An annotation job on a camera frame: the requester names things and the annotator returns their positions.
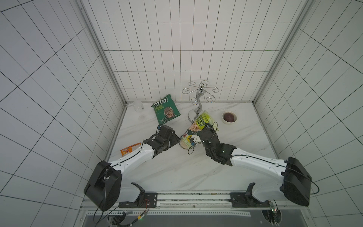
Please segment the blue patterned breakfast bowl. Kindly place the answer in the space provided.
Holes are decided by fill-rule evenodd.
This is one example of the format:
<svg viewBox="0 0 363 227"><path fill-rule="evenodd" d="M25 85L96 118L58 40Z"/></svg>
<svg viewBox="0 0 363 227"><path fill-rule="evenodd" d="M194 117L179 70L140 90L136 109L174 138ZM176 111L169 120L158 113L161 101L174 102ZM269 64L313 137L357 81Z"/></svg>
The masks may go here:
<svg viewBox="0 0 363 227"><path fill-rule="evenodd" d="M189 150L190 148L195 146L195 143L193 142L193 138L191 135L187 135L186 137L181 136L179 145L186 150Z"/></svg>

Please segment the green oats bag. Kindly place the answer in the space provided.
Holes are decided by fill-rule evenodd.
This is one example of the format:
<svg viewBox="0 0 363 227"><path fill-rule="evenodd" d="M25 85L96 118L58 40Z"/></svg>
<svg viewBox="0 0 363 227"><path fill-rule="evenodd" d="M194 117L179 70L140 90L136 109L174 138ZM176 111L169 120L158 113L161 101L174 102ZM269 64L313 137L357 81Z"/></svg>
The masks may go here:
<svg viewBox="0 0 363 227"><path fill-rule="evenodd" d="M199 136L199 132L204 128L206 123L210 123L211 125L213 125L215 122L216 121L212 118L212 116L207 111L204 111L196 118L196 120L191 124L191 126L182 136L183 137L186 137L187 135Z"/></svg>

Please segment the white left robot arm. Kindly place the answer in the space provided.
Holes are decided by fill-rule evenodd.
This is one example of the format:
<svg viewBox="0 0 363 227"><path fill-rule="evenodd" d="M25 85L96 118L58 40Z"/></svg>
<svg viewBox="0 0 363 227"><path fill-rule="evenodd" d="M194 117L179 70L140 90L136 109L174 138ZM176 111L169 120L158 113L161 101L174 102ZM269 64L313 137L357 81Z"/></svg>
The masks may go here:
<svg viewBox="0 0 363 227"><path fill-rule="evenodd" d="M163 125L157 133L144 140L137 150L126 156L112 161L100 161L88 183L85 186L84 194L100 211L109 210L118 202L119 196L123 195L130 201L126 201L127 207L141 207L144 205L145 189L137 183L132 183L139 192L130 187L122 187L122 178L141 164L155 158L158 154L172 148L179 143L179 137L173 128Z"/></svg>

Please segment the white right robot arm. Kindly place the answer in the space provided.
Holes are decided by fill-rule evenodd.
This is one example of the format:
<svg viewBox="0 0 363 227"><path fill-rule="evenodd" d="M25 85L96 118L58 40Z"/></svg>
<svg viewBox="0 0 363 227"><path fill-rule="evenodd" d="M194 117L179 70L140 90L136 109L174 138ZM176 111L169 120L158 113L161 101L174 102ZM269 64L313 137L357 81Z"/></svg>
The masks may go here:
<svg viewBox="0 0 363 227"><path fill-rule="evenodd" d="M270 181L261 183L259 187L255 187L255 183L249 184L246 191L248 197L259 202L287 199L300 206L310 205L312 177L298 159L270 159L221 143L211 124L206 124L199 138L206 155L215 162L250 169L270 178Z"/></svg>

